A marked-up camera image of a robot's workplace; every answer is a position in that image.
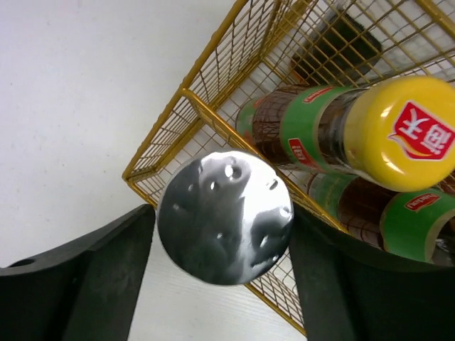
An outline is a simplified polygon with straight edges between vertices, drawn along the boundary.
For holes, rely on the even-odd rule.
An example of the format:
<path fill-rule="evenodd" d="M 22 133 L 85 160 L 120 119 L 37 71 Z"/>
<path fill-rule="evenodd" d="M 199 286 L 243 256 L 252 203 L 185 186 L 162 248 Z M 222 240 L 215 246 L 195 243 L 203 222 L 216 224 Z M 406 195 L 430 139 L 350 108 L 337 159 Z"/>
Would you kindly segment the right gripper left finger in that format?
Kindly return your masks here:
<path fill-rule="evenodd" d="M 151 250 L 155 210 L 1 268 L 2 340 L 127 340 Z"/>

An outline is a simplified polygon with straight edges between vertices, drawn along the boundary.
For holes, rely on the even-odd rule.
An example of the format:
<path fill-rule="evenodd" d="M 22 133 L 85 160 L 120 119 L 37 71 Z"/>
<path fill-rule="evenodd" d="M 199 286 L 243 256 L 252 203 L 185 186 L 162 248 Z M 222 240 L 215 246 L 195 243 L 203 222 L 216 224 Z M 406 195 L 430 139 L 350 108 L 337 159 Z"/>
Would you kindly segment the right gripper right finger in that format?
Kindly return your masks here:
<path fill-rule="evenodd" d="M 454 269 L 395 256 L 294 207 L 289 245 L 308 340 L 453 340 Z"/>

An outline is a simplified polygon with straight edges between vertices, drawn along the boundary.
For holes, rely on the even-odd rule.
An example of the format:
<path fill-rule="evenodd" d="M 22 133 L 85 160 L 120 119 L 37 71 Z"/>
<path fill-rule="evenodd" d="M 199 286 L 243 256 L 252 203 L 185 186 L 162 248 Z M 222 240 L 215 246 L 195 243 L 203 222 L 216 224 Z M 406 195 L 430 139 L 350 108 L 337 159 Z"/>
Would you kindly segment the yellow cap sauce bottle front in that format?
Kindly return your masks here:
<path fill-rule="evenodd" d="M 306 189 L 356 239 L 407 259 L 454 266 L 454 196 L 437 188 L 399 193 L 348 174 L 313 175 Z"/>

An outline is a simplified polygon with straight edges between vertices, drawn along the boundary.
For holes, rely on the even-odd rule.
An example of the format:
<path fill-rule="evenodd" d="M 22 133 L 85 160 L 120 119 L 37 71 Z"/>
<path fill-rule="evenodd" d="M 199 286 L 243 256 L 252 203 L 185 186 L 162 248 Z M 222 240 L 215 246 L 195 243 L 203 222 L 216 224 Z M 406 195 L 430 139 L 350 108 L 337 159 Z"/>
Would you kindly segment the yellow cap sauce bottle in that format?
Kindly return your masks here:
<path fill-rule="evenodd" d="M 399 193 L 348 174 L 313 175 L 306 189 L 356 239 L 407 259 L 454 266 L 454 196 L 437 188 Z"/>
<path fill-rule="evenodd" d="M 354 174 L 397 192 L 454 170 L 454 86 L 435 77 L 283 86 L 245 102 L 235 128 L 277 167 Z"/>

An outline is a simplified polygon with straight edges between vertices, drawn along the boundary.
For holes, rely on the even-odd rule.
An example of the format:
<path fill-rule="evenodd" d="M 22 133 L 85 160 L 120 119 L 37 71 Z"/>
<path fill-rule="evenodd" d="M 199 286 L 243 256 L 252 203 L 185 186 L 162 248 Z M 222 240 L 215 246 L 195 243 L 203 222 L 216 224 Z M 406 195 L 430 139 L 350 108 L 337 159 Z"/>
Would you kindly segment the silver lid shaker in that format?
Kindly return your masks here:
<path fill-rule="evenodd" d="M 294 218 L 284 181 L 240 149 L 202 153 L 172 174 L 158 203 L 164 250 L 180 269 L 217 286 L 247 284 L 284 255 Z"/>

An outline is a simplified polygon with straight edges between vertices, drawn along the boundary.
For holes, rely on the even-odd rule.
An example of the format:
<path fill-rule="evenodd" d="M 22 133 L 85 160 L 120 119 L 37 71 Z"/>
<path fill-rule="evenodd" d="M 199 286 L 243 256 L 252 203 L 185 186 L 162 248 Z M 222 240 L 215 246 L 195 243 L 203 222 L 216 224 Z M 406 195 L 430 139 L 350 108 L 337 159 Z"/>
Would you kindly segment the dark sauce glass bottle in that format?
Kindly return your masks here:
<path fill-rule="evenodd" d="M 295 77 L 311 86 L 351 86 L 380 59 L 381 42 L 347 13 L 331 9 L 290 61 Z"/>

